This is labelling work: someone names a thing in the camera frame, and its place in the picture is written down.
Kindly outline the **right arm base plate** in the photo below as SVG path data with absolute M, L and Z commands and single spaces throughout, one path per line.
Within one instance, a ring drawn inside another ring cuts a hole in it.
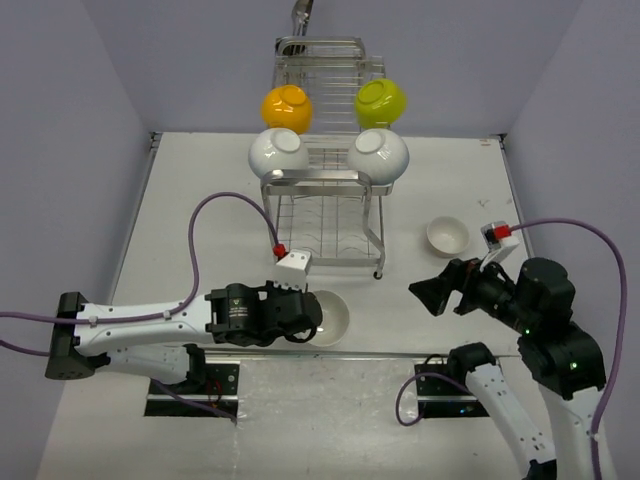
M 422 419 L 488 417 L 482 404 L 450 383 L 433 377 L 415 381 L 418 411 Z

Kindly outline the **small white bowl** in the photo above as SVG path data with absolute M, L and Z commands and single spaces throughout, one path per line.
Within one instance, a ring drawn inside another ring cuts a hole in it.
M 451 216 L 434 218 L 427 226 L 426 238 L 431 250 L 441 257 L 455 257 L 465 252 L 471 241 L 466 225 Z

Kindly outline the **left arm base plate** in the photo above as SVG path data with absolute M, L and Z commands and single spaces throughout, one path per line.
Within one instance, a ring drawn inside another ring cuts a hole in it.
M 145 417 L 167 418 L 222 418 L 238 415 L 238 389 L 240 364 L 238 362 L 208 363 L 205 367 L 205 382 L 200 386 L 186 384 L 171 385 L 176 395 L 206 410 L 185 404 L 166 395 L 151 383 L 144 408 Z

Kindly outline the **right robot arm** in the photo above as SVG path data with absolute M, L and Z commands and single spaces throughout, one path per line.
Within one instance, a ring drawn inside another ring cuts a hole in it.
M 518 351 L 537 383 L 551 422 L 547 439 L 505 381 L 488 347 L 452 349 L 435 378 L 474 396 L 507 442 L 525 479 L 614 479 L 605 434 L 594 422 L 606 386 L 597 342 L 572 322 L 575 287 L 559 263 L 531 258 L 511 280 L 500 264 L 454 259 L 438 276 L 409 287 L 434 316 L 452 292 L 455 313 L 481 310 L 518 333 Z

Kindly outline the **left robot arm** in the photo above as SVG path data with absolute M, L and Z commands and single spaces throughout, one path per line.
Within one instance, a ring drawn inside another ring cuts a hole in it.
M 119 372 L 195 393 L 208 379 L 203 346 L 268 347 L 279 338 L 306 343 L 322 322 L 313 293 L 273 282 L 230 284 L 188 305 L 99 305 L 68 292 L 59 299 L 45 376 L 71 381 Z

